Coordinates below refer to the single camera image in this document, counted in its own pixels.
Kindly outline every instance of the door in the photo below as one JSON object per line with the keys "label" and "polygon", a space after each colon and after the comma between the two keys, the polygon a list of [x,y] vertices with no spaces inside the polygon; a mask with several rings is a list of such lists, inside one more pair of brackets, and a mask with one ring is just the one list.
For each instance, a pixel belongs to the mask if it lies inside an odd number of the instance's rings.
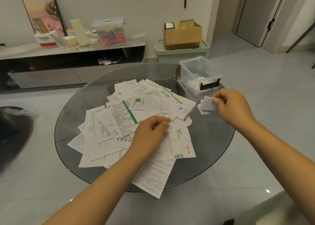
{"label": "door", "polygon": [[236,35],[260,47],[280,1],[245,0]]}

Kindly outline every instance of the black handle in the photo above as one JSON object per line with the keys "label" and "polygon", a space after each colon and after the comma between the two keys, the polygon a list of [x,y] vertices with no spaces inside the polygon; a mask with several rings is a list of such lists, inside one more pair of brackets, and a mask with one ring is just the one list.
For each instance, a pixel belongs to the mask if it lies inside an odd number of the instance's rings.
{"label": "black handle", "polygon": [[216,81],[216,82],[212,82],[212,83],[208,83],[208,84],[205,84],[205,85],[202,85],[202,83],[200,84],[200,90],[206,90],[206,89],[209,89],[209,88],[216,88],[218,86],[220,86],[220,78]]}

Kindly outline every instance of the hand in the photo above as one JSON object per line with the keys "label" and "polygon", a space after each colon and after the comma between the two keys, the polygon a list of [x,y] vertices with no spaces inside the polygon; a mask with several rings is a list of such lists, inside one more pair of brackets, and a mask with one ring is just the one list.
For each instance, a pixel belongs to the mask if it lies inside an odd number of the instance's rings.
{"label": "hand", "polygon": [[223,120],[235,129],[239,130],[256,121],[248,102],[241,92],[233,88],[222,88],[212,96],[218,98],[213,99],[213,101],[218,105]]}
{"label": "hand", "polygon": [[128,152],[134,152],[145,161],[158,149],[171,119],[162,116],[151,116],[140,122]]}

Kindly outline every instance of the door hinge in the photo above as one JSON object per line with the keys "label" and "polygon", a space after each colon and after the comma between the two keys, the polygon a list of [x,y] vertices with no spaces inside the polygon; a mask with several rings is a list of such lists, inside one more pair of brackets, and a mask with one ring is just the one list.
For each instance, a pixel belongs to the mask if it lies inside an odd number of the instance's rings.
{"label": "door hinge", "polygon": [[273,24],[274,24],[275,20],[276,20],[276,19],[272,19],[272,20],[269,22],[269,24],[268,24],[268,26],[267,26],[268,31],[271,30],[271,28],[273,27]]}

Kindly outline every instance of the forearm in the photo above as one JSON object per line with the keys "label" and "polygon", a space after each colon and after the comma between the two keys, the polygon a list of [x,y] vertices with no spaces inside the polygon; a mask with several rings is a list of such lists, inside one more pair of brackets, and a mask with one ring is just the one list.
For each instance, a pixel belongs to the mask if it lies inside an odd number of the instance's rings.
{"label": "forearm", "polygon": [[144,163],[127,152],[44,225],[104,225]]}
{"label": "forearm", "polygon": [[239,132],[252,144],[311,224],[315,224],[315,163],[253,121]]}

